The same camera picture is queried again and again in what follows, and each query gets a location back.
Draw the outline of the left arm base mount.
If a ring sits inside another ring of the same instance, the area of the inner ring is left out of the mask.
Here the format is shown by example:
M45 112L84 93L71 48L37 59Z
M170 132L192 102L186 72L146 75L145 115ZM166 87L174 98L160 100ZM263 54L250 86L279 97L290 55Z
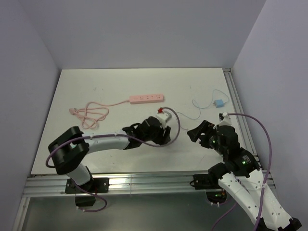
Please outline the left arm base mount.
M109 178L93 178L84 185L77 186L72 179L68 179L65 194L75 194L75 205L81 208L92 207L99 193L107 193Z

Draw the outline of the light blue charger plug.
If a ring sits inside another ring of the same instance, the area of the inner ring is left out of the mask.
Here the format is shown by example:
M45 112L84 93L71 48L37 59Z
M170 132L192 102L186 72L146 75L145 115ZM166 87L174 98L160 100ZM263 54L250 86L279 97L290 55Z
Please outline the light blue charger plug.
M224 107L225 103L222 99L218 99L218 100L214 100L213 105L216 108L221 108L221 107Z

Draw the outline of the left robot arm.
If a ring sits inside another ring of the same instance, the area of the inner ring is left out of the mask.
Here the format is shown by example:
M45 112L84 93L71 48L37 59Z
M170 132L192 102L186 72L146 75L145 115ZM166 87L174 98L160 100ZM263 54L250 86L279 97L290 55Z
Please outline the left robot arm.
M67 175L80 192L96 186L88 167L82 160L88 154L105 150L129 150L142 144L163 146L171 142L170 116L150 116L142 123L124 127L112 134L86 136L77 126L71 127L52 143L48 150L53 168L59 175Z

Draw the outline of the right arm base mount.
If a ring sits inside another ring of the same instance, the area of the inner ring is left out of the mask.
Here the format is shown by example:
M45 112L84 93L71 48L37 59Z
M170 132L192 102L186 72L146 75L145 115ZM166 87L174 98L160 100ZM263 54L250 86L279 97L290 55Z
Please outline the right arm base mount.
M210 174L194 174L190 186L195 190L205 190L206 198L210 203L223 204L228 200L227 192L218 186Z

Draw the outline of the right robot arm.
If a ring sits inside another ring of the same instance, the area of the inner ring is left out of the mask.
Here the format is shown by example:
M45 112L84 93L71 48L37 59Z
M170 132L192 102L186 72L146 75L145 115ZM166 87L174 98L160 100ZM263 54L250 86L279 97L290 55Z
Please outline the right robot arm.
M195 189L222 188L246 212L258 231L296 231L301 222L291 217L278 202L255 157L240 146L230 124L214 125L204 120L187 135L202 147L215 150L223 161L207 174L195 174Z

